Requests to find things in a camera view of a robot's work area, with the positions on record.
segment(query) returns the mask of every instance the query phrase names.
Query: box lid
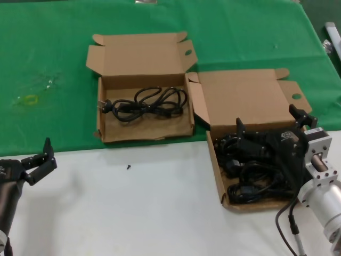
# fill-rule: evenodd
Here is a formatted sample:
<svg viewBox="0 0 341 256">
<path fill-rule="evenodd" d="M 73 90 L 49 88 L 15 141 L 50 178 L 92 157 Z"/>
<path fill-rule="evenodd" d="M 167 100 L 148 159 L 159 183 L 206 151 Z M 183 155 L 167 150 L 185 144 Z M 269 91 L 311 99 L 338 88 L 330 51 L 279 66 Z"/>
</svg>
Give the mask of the box lid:
<svg viewBox="0 0 341 256">
<path fill-rule="evenodd" d="M 312 111 L 298 84 L 281 81 L 287 69 L 189 73 L 194 112 L 211 126 L 293 121 L 289 104 Z"/>
<path fill-rule="evenodd" d="M 93 35 L 86 65 L 102 76 L 185 73 L 197 62 L 187 33 Z"/>
</svg>

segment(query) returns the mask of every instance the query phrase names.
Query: green tablecloth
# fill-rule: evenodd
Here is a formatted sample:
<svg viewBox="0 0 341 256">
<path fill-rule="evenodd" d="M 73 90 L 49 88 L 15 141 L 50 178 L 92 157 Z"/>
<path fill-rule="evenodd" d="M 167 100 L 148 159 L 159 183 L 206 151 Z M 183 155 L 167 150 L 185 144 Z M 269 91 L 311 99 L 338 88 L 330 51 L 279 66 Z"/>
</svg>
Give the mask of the green tablecloth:
<svg viewBox="0 0 341 256">
<path fill-rule="evenodd" d="M 0 4 L 0 155 L 108 147 L 93 137 L 97 79 L 85 67 L 93 34 L 186 30 L 196 70 L 288 68 L 320 125 L 341 129 L 341 82 L 302 7 L 276 0 L 133 0 Z M 110 147 L 205 139 L 114 144 Z"/>
</svg>

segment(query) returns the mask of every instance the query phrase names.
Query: wire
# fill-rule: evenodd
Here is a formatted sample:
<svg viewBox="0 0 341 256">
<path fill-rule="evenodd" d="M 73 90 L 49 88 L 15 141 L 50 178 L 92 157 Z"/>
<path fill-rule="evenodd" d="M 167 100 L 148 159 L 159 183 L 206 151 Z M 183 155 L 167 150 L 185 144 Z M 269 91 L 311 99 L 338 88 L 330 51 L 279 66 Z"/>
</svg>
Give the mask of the wire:
<svg viewBox="0 0 341 256">
<path fill-rule="evenodd" d="M 299 193 L 299 190 L 301 189 L 301 186 L 303 184 L 303 180 L 304 180 L 304 171 L 305 171 L 305 167 L 304 165 L 301 166 L 301 176 L 298 182 L 295 182 L 295 179 L 290 175 L 290 180 L 291 180 L 291 184 L 293 186 L 293 189 L 295 191 L 295 196 L 290 200 L 290 202 L 285 205 L 282 209 L 279 210 L 279 212 L 276 214 L 276 218 L 275 218 L 275 223 L 276 223 L 276 227 L 278 229 L 278 232 L 280 234 L 280 236 L 282 237 L 284 243 L 286 244 L 286 246 L 289 248 L 289 250 L 291 251 L 291 253 L 294 256 L 297 256 L 297 254 L 295 253 L 295 251 L 293 250 L 293 248 L 290 246 L 290 244 L 288 243 L 287 239 L 285 238 L 281 227 L 279 226 L 279 217 L 281 216 L 281 214 L 290 207 L 289 209 L 289 220 L 290 218 L 292 219 L 292 223 L 291 225 L 296 225 L 295 223 L 295 219 L 294 219 L 294 215 L 293 215 L 293 211 L 294 211 L 294 207 L 296 206 L 298 200 L 297 200 L 297 196 Z"/>
<path fill-rule="evenodd" d="M 296 201 L 291 205 L 290 210 L 289 210 L 289 216 L 294 216 L 293 211 L 297 203 L 298 203 L 298 199 L 296 199 Z"/>
<path fill-rule="evenodd" d="M 278 232 L 280 234 L 280 236 L 282 237 L 284 243 L 286 244 L 286 246 L 289 248 L 289 250 L 291 251 L 291 253 L 294 256 L 297 256 L 297 254 L 295 253 L 294 249 L 290 246 L 289 242 L 287 241 L 286 237 L 284 236 L 281 227 L 279 226 L 279 217 L 281 216 L 281 214 L 287 209 L 289 208 L 296 200 L 296 196 L 294 196 L 290 202 L 288 204 L 286 204 L 282 209 L 279 210 L 279 212 L 276 214 L 276 218 L 275 218 L 275 223 L 276 223 L 276 227 L 278 229 Z"/>
<path fill-rule="evenodd" d="M 142 98 L 141 100 L 137 100 L 141 93 L 150 90 L 156 90 L 156 92 Z M 102 112 L 106 114 L 111 111 L 121 122 L 131 122 L 138 119 L 145 113 L 152 113 L 166 118 L 171 118 L 174 115 L 182 115 L 183 107 L 188 100 L 188 95 L 184 89 L 169 87 L 165 89 L 153 103 L 148 104 L 145 102 L 146 100 L 161 93 L 161 91 L 162 88 L 160 87 L 149 87 L 139 90 L 135 94 L 134 101 L 120 99 L 111 103 L 110 100 L 106 100 L 102 107 Z M 173 94 L 177 95 L 177 101 L 167 101 L 167 99 Z"/>
<path fill-rule="evenodd" d="M 13 250 L 12 250 L 10 238 L 7 239 L 7 243 L 4 249 L 4 256 L 13 256 Z"/>
</svg>

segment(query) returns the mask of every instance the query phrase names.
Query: cardboard box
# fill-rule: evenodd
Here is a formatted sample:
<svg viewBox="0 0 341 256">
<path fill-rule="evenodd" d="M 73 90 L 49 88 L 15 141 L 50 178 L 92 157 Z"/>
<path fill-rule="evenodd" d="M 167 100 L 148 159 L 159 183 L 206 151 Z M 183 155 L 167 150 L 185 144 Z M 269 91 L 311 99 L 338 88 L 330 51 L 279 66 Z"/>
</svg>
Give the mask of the cardboard box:
<svg viewBox="0 0 341 256">
<path fill-rule="evenodd" d="M 192 41 L 186 40 L 186 37 L 186 32 L 94 35 L 93 39 L 99 45 L 89 46 L 86 65 L 102 75 L 98 84 L 98 100 L 133 100 L 138 90 L 153 86 L 174 86 L 188 92 L 186 71 L 198 59 Z M 141 98 L 150 93 L 141 94 Z M 153 102 L 158 97 L 150 98 L 149 101 Z M 112 113 L 103 114 L 99 110 L 97 116 L 97 130 L 103 142 L 191 136 L 193 129 L 190 96 L 183 115 L 174 118 L 159 118 L 147 113 L 135 121 L 122 123 Z"/>
<path fill-rule="evenodd" d="M 228 179 L 219 167 L 213 141 L 226 133 L 235 133 L 237 117 L 241 118 L 248 131 L 264 131 L 293 125 L 289 104 L 311 112 L 298 84 L 281 80 L 288 75 L 287 69 L 189 73 L 194 112 L 210 124 L 207 143 L 219 198 L 227 209 L 264 210 L 286 204 L 286 201 L 273 199 L 252 204 L 230 203 L 226 191 L 238 179 Z"/>
</svg>

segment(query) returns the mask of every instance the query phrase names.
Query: white table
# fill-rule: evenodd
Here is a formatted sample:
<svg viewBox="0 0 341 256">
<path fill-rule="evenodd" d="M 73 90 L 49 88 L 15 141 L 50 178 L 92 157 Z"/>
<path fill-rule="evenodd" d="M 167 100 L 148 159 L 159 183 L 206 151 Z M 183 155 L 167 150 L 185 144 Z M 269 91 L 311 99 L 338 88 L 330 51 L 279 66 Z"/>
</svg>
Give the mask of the white table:
<svg viewBox="0 0 341 256">
<path fill-rule="evenodd" d="M 338 168 L 341 132 L 331 134 Z M 55 156 L 58 169 L 24 187 L 10 233 L 14 256 L 291 255 L 276 211 L 236 214 L 220 205 L 204 141 Z M 281 226 L 297 251 L 287 215 Z M 295 217 L 307 255 L 331 255 L 311 210 L 297 207 Z"/>
</svg>

